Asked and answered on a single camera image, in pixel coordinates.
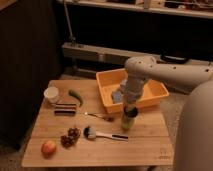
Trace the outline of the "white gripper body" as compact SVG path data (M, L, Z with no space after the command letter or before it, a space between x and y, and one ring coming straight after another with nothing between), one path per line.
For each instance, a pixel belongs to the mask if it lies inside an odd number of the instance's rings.
M142 96L142 87L141 86L130 86L126 85L124 95L123 95L123 102L125 106L135 105L136 102Z

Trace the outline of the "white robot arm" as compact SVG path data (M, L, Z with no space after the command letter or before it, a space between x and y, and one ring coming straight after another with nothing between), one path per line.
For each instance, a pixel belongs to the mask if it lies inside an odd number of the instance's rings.
M173 171L213 171L213 66L158 63L153 56L125 62L122 125L137 115L136 102L149 80L187 96L177 128Z

